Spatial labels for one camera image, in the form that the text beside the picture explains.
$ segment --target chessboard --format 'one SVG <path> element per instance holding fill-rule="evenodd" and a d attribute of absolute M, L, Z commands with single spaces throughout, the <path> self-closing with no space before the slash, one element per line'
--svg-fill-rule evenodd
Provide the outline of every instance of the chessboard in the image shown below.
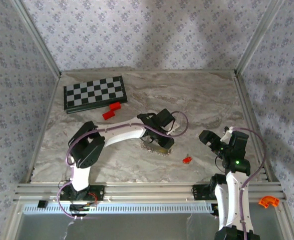
<path fill-rule="evenodd" d="M 64 86 L 64 104 L 67 114 L 127 102 L 122 76 Z"/>

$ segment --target marble surface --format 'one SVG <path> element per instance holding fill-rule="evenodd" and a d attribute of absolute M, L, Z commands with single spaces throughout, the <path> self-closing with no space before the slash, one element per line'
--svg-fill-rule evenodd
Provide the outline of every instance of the marble surface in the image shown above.
<path fill-rule="evenodd" d="M 73 114 L 64 112 L 63 86 L 122 75 L 128 102 L 116 116 L 104 121 L 102 107 Z M 127 121 L 139 113 L 182 111 L 189 118 L 185 135 L 175 139 L 172 153 L 163 157 L 141 148 L 140 139 L 130 139 L 105 148 L 90 172 L 90 182 L 207 182 L 219 172 L 215 154 L 198 136 L 207 129 L 222 136 L 225 126 L 246 127 L 234 82 L 211 73 L 74 72 L 60 79 L 43 143 L 32 176 L 33 183 L 58 183 L 70 177 L 64 157 L 67 142 L 87 121 L 97 125 Z M 183 118 L 177 116 L 183 130 Z M 251 172 L 257 168 L 253 145 L 248 141 L 246 158 Z M 189 154 L 193 160 L 183 164 Z"/>

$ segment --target small red piece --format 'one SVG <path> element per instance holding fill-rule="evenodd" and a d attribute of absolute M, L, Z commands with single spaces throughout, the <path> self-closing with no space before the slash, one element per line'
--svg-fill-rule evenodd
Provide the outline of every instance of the small red piece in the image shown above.
<path fill-rule="evenodd" d="M 113 111 L 108 111 L 108 112 L 102 114 L 102 116 L 103 116 L 104 120 L 107 120 L 109 118 L 114 117 L 115 116 L 115 113 Z"/>
<path fill-rule="evenodd" d="M 121 108 L 121 105 L 119 102 L 115 102 L 109 105 L 109 108 L 111 111 L 115 111 Z"/>
<path fill-rule="evenodd" d="M 189 164 L 190 162 L 191 162 L 191 160 L 192 160 L 192 158 L 191 157 L 186 157 L 184 160 L 182 160 L 182 162 L 184 163 L 184 164 Z"/>

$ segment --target cable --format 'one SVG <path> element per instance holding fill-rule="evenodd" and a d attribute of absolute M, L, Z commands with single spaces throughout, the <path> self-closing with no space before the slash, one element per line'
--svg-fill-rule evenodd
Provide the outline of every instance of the cable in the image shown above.
<path fill-rule="evenodd" d="M 96 205 L 96 204 L 97 204 L 97 201 L 98 201 L 97 196 L 96 196 L 94 193 L 92 193 L 92 192 L 88 193 L 88 195 L 93 196 L 93 197 L 95 198 L 94 204 Z"/>
<path fill-rule="evenodd" d="M 174 121 L 172 121 L 172 126 L 171 126 L 171 128 L 167 131 L 167 133 L 173 130 L 173 126 L 175 125 L 175 122 L 176 122 L 176 119 L 175 119 Z"/>
<path fill-rule="evenodd" d="M 58 189 L 60 189 L 60 183 L 61 182 L 64 182 L 65 180 L 61 180 L 59 183 L 58 183 Z"/>
<path fill-rule="evenodd" d="M 259 168 L 250 177 L 248 177 L 247 180 L 242 184 L 242 186 L 240 188 L 240 194 L 239 194 L 239 211 L 240 211 L 240 220 L 242 222 L 242 228 L 243 228 L 243 239 L 248 240 L 248 238 L 247 238 L 247 230 L 246 230 L 246 222 L 244 220 L 243 205 L 242 205 L 243 191 L 244 191 L 244 187 L 250 182 L 250 180 L 252 180 L 260 172 L 260 170 L 263 168 L 265 160 L 266 160 L 267 147 L 266 147 L 266 143 L 262 139 L 262 136 L 260 136 L 255 131 L 253 131 L 251 129 L 248 129 L 248 128 L 244 128 L 244 127 L 234 127 L 233 128 L 233 131 L 238 131 L 238 130 L 245 130 L 245 131 L 249 131 L 249 132 L 255 134 L 260 139 L 260 141 L 262 142 L 262 147 L 263 147 L 263 158 L 262 158 L 262 162 L 261 162 Z"/>
<path fill-rule="evenodd" d="M 141 138 L 141 141 L 143 141 L 144 143 L 147 143 L 147 144 L 151 144 L 153 142 L 153 139 L 150 142 L 147 142 Z"/>
<path fill-rule="evenodd" d="M 70 218 L 72 218 L 72 219 L 75 219 L 74 216 L 72 216 L 71 214 L 67 213 L 67 212 L 64 210 L 64 208 L 62 207 L 62 205 L 61 205 L 61 203 L 60 203 L 60 193 L 61 193 L 62 189 L 65 188 L 66 186 L 70 185 L 71 183 L 72 183 L 72 182 L 69 181 L 69 182 L 65 183 L 65 184 L 59 189 L 59 191 L 58 191 L 58 193 L 57 193 L 57 202 L 58 202 L 58 205 L 59 205 L 60 209 L 63 211 L 63 213 L 64 213 L 65 215 L 67 215 L 68 217 L 70 217 Z"/>
<path fill-rule="evenodd" d="M 218 158 L 218 156 L 216 156 L 216 158 L 215 158 L 215 165 L 216 165 L 216 167 L 217 167 L 222 173 L 225 173 L 223 170 L 221 170 L 221 169 L 218 167 L 218 165 L 217 165 L 217 158 Z"/>
<path fill-rule="evenodd" d="M 146 128 L 146 129 L 149 129 L 149 130 L 153 131 L 154 133 L 156 133 L 156 134 L 158 134 L 158 135 L 160 135 L 160 136 L 162 136 L 162 137 L 166 137 L 166 138 L 176 138 L 176 137 L 179 137 L 179 136 L 183 135 L 183 134 L 188 130 L 188 127 L 189 127 L 189 120 L 188 120 L 186 114 L 184 114 L 183 112 L 181 112 L 181 111 L 173 111 L 171 114 L 175 114 L 175 113 L 180 113 L 180 114 L 182 114 L 182 115 L 184 116 L 184 118 L 186 119 L 186 128 L 184 129 L 184 131 L 182 131 L 182 132 L 179 133 L 179 134 L 176 134 L 176 135 L 167 135 L 167 134 L 164 134 L 164 133 L 161 133 L 161 132 L 157 131 L 156 129 L 153 129 L 152 127 L 150 127 L 150 126 L 148 126 L 148 125 L 145 125 L 145 124 L 142 124 L 142 123 L 137 123 L 137 122 L 134 122 L 134 123 L 127 123 L 127 124 L 122 124 L 122 125 L 119 125 L 119 126 L 114 126 L 114 127 L 105 128 L 105 129 L 94 129 L 94 130 L 92 130 L 92 131 L 88 131 L 88 132 L 82 134 L 80 137 L 78 137 L 76 140 L 74 140 L 74 141 L 70 144 L 70 146 L 69 146 L 69 148 L 68 148 L 68 150 L 67 150 L 67 154 L 66 154 L 65 162 L 66 162 L 66 164 L 67 164 L 68 166 L 70 166 L 70 167 L 71 167 L 72 165 L 74 165 L 74 162 L 73 162 L 73 163 L 69 163 L 69 161 L 68 161 L 68 158 L 69 158 L 70 152 L 71 152 L 71 150 L 73 149 L 73 147 L 74 147 L 74 146 L 75 146 L 80 140 L 82 140 L 83 138 L 85 138 L 85 137 L 87 137 L 87 136 L 89 136 L 89 135 L 91 135 L 91 134 L 98 133 L 98 132 L 107 132 L 107 131 L 112 131 L 112 130 L 116 130 L 116 129 L 120 129 L 120 128 L 131 127 L 131 126 L 142 126 L 142 127 Z M 67 213 L 67 212 L 63 209 L 63 207 L 62 207 L 62 205 L 61 205 L 61 203 L 60 203 L 60 193 L 62 192 L 62 190 L 63 190 L 64 187 L 66 187 L 66 186 L 68 186 L 68 185 L 70 185 L 70 184 L 72 183 L 72 180 L 73 180 L 73 168 L 72 168 L 72 170 L 71 170 L 71 178 L 70 178 L 70 181 L 67 182 L 67 183 L 65 183 L 65 184 L 59 189 L 59 191 L 58 191 L 58 193 L 57 193 L 57 202 L 58 202 L 59 207 L 61 208 L 61 210 L 63 211 L 63 213 L 64 213 L 65 215 L 67 215 L 67 216 L 70 217 L 70 218 L 76 219 L 76 216 L 72 216 L 71 214 Z"/>

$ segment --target patterned wallpaper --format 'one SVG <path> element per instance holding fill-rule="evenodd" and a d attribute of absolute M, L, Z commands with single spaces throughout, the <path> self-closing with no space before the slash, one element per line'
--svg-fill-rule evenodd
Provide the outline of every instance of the patterned wallpaper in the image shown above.
<path fill-rule="evenodd" d="M 236 67 L 269 0 L 23 0 L 61 71 Z"/>
<path fill-rule="evenodd" d="M 281 7 L 243 78 L 294 219 L 294 0 Z"/>
<path fill-rule="evenodd" d="M 0 0 L 0 234 L 55 81 L 11 2 Z"/>

